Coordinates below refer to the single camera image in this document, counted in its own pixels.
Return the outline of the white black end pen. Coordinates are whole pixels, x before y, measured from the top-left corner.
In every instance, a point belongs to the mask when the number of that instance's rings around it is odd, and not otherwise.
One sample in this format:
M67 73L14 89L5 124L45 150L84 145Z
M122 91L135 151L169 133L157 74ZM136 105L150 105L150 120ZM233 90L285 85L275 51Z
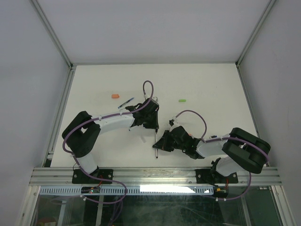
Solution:
M157 145L156 145L156 143L157 143L157 141L158 141L158 133L155 133L155 156L156 156L156 159L158 158L158 148L157 148Z

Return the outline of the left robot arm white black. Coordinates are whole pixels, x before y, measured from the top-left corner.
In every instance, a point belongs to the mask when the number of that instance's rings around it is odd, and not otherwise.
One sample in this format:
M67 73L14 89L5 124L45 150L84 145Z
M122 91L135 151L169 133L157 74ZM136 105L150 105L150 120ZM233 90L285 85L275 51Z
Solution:
M76 115L62 133L63 149L70 153L83 169L82 177L89 183L98 179L98 166L91 151L99 135L116 129L143 126L159 129L159 104L152 98L143 103L127 106L117 113L92 116L86 111Z

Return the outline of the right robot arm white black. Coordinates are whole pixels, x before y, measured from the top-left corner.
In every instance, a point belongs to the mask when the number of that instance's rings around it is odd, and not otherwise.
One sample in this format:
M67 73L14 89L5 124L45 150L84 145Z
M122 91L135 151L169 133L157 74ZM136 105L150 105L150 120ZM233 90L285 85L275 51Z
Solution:
M230 174L242 170L260 174L264 164L269 162L271 149L268 142L241 128L233 128L229 134L221 137L202 140L189 135L183 126L165 130L152 147L167 152L181 150L194 160L226 155L212 162L210 176L215 182L222 182Z

